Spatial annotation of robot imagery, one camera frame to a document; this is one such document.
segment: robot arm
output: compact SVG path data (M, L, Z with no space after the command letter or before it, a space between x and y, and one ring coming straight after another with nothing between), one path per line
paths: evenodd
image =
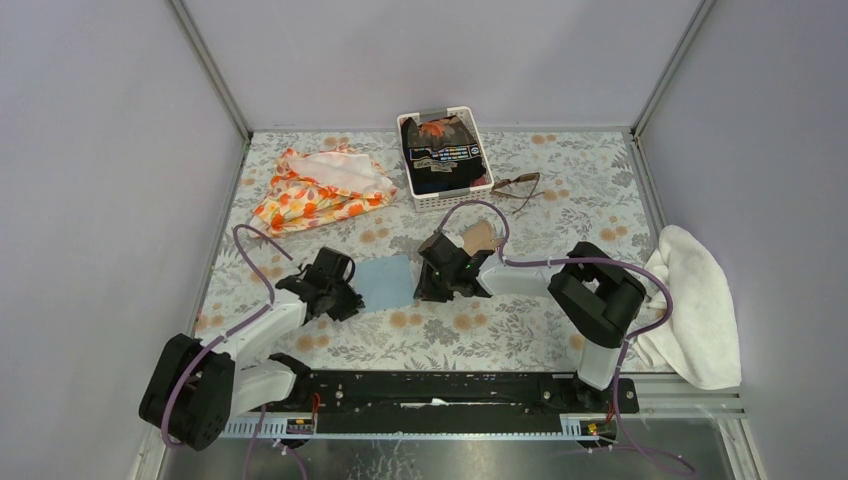
M644 287L620 267L579 263L517 267L492 250L469 254L463 242L461 237L438 231L421 245L424 267L415 297L447 302L460 292L468 297L515 293L554 299L586 337L572 391L578 401L593 405L590 411L606 405L608 400L602 397L605 391L609 394L622 341L639 311ZM606 257L586 242L578 243L568 255ZM327 313L345 320L355 315L362 297L349 285L351 263L349 257L322 248L313 264L278 282L276 301L259 307L251 319L204 332L199 339L173 337L142 398L141 418L163 428L169 399L176 395L167 432L202 450L218 437L231 416L280 400L290 405L306 403L308 367L282 354L255 365L251 362L280 336L312 318ZM351 273L346 276L349 266ZM597 282L597 288L591 290L587 282ZM184 375L189 376L181 384Z
M349 265L351 273L345 278ZM350 257L322 248L314 263L277 282L273 305L258 307L250 317L255 321L213 328L197 339L182 334L171 338L142 397L141 418L162 427L177 379L199 355L203 357L180 388L168 427L172 436L195 450L212 443L231 415L289 397L302 372L274 358L251 362L282 335L315 317L327 313L342 321L356 315L363 303L349 285L352 272Z
M516 267L506 265L492 250L469 255L463 238L434 233L419 249L424 267L415 297L446 302L454 292L491 297L523 294L555 300L586 337L577 377L595 390L609 387L624 336L639 313L645 288L621 267L597 264ZM569 254L607 257L601 249L580 242ZM539 263L544 258L513 259L510 263ZM592 291L587 282L597 282Z

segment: light blue cloth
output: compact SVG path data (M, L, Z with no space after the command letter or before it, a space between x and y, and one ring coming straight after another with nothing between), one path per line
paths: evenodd
M360 313L412 305L415 292L406 255L357 262L350 284L365 301L365 308Z

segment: metal floor plate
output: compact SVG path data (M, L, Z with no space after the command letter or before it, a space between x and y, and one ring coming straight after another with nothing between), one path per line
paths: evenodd
M733 478L720 430L708 419L627 420L645 446L683 455L698 478ZM180 449L168 454L160 476L170 479L241 478L246 439L221 439L203 452ZM521 440L312 440L297 450L311 479L321 480L570 480L585 478L677 478L640 455L619 451L588 454L571 441ZM252 480L301 478L295 460L257 442L250 463Z

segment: folded black t-shirt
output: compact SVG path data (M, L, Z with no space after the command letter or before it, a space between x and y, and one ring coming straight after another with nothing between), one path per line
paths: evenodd
M403 154L416 194L470 187L486 175L480 145L456 115L401 125Z

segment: white towel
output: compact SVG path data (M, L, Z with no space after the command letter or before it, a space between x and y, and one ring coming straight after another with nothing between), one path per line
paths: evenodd
M634 349L652 366L668 363L704 390L735 387L742 381L739 335L724 271L686 230L670 225L645 268L671 291L669 321L636 338ZM657 292L649 304L666 308Z

